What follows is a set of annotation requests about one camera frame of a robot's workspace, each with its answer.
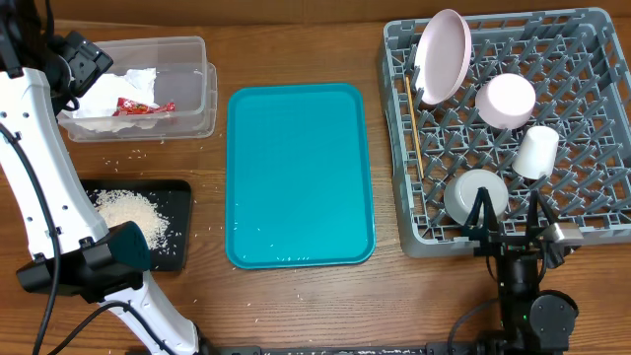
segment wooden table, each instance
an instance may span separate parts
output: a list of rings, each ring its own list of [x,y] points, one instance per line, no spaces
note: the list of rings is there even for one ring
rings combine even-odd
[[[615,22],[631,53],[631,20]],[[218,345],[414,345],[447,338],[456,319],[495,297],[483,259],[412,259],[398,242],[386,122],[376,57],[384,24],[177,28],[84,31],[91,40],[202,36],[219,75],[219,113],[207,139],[104,144],[68,143],[81,178],[181,178],[193,189],[188,263],[181,273],[154,275],[169,299]],[[356,266],[269,271],[235,269],[224,253],[226,111],[236,90],[249,86],[347,82],[364,97],[377,224],[377,248]],[[140,149],[146,158],[128,160]],[[120,161],[118,173],[104,159]],[[18,206],[0,180],[0,353],[32,350],[46,296],[22,290],[15,271],[29,261]],[[575,354],[631,352],[631,246],[584,248],[547,273],[544,288],[571,295],[581,308],[571,338]],[[95,308],[58,298],[44,350],[59,343]],[[497,312],[473,318],[457,338],[498,327]],[[110,314],[93,321],[67,354],[122,353],[141,346]]]

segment white cup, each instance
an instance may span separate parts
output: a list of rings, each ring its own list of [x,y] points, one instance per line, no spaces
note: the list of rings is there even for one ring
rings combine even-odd
[[[536,102],[530,82],[517,74],[501,74],[482,87],[475,96],[479,115],[498,129],[515,129],[526,124]]]
[[[495,216],[500,219],[509,204],[509,190],[502,179],[491,172],[474,169],[454,178],[448,183],[443,195],[447,213],[460,225],[464,225],[471,213],[477,190],[486,187],[493,203]],[[480,209],[480,218],[484,216]]]
[[[528,129],[513,161],[513,170],[524,178],[538,179],[554,171],[559,133],[545,126]]]

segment dish rack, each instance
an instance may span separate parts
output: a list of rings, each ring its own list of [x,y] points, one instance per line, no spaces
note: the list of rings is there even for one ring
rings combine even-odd
[[[497,174],[509,190],[503,228],[526,229],[529,193],[539,189],[562,221],[577,223],[587,244],[631,242],[631,76],[613,23],[602,9],[465,17],[473,41],[466,78],[446,102],[421,106],[416,93],[419,160],[414,152],[405,75],[430,19],[384,28],[378,60],[382,107],[392,152],[400,242],[412,257],[471,253],[442,197],[454,177],[471,169]],[[497,130],[478,116],[475,95],[502,73],[534,86],[537,102],[525,127]],[[554,173],[537,181],[513,172],[524,128],[546,125],[560,135]],[[539,221],[545,226],[544,218]]]

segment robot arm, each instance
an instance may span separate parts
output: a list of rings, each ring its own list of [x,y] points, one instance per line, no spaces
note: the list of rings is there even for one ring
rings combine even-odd
[[[480,217],[482,205],[484,216]],[[539,217],[539,205],[544,218]],[[541,291],[539,284],[547,268],[561,266],[565,256],[583,243],[579,227],[561,222],[535,190],[530,192],[526,233],[509,237],[496,220],[488,191],[480,187],[462,234],[479,242],[474,253],[487,257],[489,272],[489,256],[495,258],[497,266],[494,279],[503,329],[481,332],[475,353],[553,355],[567,351],[579,308],[570,296],[554,290]],[[539,259],[541,271],[537,266]],[[450,334],[448,348],[452,340]]]
[[[148,271],[149,251],[138,227],[127,223],[109,230],[92,206],[57,127],[56,114],[68,101],[76,103],[71,98],[85,94],[111,59],[75,33],[58,38],[55,46],[45,44],[31,0],[0,0],[0,15],[0,123],[33,166],[60,245],[55,255],[30,177],[12,143],[0,141],[0,164],[20,206],[34,260],[18,271],[21,284],[29,292],[50,293],[53,260],[60,258],[59,294],[79,294],[101,305],[128,304],[160,344],[130,312],[109,310],[152,354],[207,353],[196,326],[177,312]]]

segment black tray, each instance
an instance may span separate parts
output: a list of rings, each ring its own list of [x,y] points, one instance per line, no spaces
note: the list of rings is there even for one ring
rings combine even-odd
[[[169,218],[169,228],[166,234],[171,235],[167,238],[170,252],[167,254],[161,249],[150,250],[151,269],[154,271],[179,271],[184,268],[192,209],[192,193],[188,182],[174,179],[82,179],[81,185],[83,185],[92,203],[97,201],[95,190],[124,189],[140,193],[147,197],[151,203],[158,204],[158,212]]]

